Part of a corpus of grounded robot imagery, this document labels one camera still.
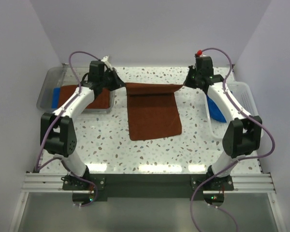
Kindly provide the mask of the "brown towel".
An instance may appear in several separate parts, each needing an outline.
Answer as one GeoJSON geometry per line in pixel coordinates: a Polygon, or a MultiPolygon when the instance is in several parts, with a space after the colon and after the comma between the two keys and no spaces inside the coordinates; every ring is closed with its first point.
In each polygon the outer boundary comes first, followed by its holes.
{"type": "MultiPolygon", "coordinates": [[[[77,85],[68,85],[60,87],[60,97],[58,108],[65,103],[69,97],[75,92],[77,85]]],[[[110,107],[110,91],[103,89],[102,93],[86,108],[87,109],[108,109],[110,107]]]]}
{"type": "Polygon", "coordinates": [[[182,133],[174,93],[182,85],[126,83],[129,136],[132,141],[182,133]]]}

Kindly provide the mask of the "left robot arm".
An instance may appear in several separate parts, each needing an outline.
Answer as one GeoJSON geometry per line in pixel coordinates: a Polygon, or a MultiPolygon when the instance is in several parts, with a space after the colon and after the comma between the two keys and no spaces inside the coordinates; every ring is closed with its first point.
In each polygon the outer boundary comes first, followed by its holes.
{"type": "Polygon", "coordinates": [[[104,90],[114,91],[125,85],[109,57],[104,56],[90,63],[87,78],[79,81],[75,92],[60,108],[41,117],[41,150],[53,155],[54,160],[60,160],[68,175],[74,178],[75,186],[81,190],[90,186],[91,178],[88,167],[76,152],[77,138],[73,123],[104,90]]]}

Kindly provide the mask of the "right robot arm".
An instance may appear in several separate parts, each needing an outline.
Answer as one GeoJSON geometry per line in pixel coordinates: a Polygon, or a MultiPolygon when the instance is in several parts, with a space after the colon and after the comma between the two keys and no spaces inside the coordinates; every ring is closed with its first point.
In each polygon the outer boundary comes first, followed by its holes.
{"type": "Polygon", "coordinates": [[[184,85],[201,89],[221,111],[228,127],[222,139],[223,151],[217,161],[207,169],[206,179],[200,184],[209,189],[218,189],[226,183],[234,166],[260,147],[261,124],[259,116],[248,119],[250,113],[241,107],[230,92],[225,79],[214,74],[209,56],[195,54],[195,65],[189,67],[184,85]]]}

